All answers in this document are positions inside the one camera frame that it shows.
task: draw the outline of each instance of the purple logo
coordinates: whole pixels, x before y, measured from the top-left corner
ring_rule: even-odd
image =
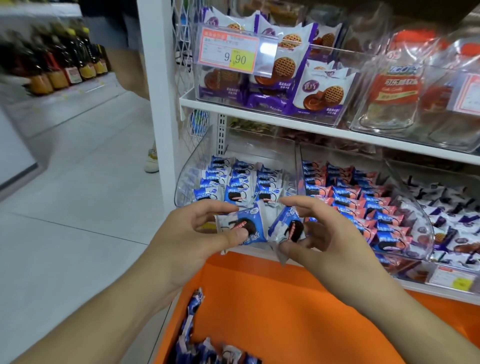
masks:
[[[206,23],[209,25],[218,26],[218,18],[216,16],[212,16],[206,21]]]
[[[265,34],[266,36],[274,36],[275,35],[275,30],[272,28],[266,28],[262,34]]]
[[[307,82],[305,82],[302,86],[302,90],[304,92],[313,92],[313,91],[316,91],[318,86],[320,84],[318,83],[318,81],[315,81],[315,80],[309,80]]]

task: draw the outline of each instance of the white shelf post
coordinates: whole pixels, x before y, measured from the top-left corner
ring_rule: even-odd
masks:
[[[175,185],[181,169],[171,4],[170,1],[138,0],[138,13],[166,218],[175,209]]]

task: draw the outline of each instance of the hand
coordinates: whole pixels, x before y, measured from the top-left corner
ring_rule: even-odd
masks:
[[[362,234],[346,217],[324,202],[309,196],[283,197],[287,206],[297,206],[310,236],[279,249],[303,265],[343,303],[365,312],[372,300],[381,300],[402,287],[385,271]]]
[[[150,245],[127,274],[136,280],[142,276],[152,293],[154,310],[165,307],[214,253],[233,248],[248,238],[246,229],[219,234],[201,230],[214,214],[238,211],[227,202],[202,200],[172,211],[153,237]]]

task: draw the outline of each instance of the forearm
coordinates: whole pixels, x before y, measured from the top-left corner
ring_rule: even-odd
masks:
[[[403,290],[364,310],[407,364],[470,364],[480,350]]]
[[[23,363],[117,363],[156,308],[126,274],[21,355]]]

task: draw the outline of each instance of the person's left hand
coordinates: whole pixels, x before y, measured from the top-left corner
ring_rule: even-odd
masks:
[[[228,214],[238,207],[227,202],[201,200],[172,211],[144,253],[129,269],[145,279],[153,292],[156,310],[165,307],[214,253],[233,248],[248,238],[246,229],[219,234],[201,230],[214,214]]]

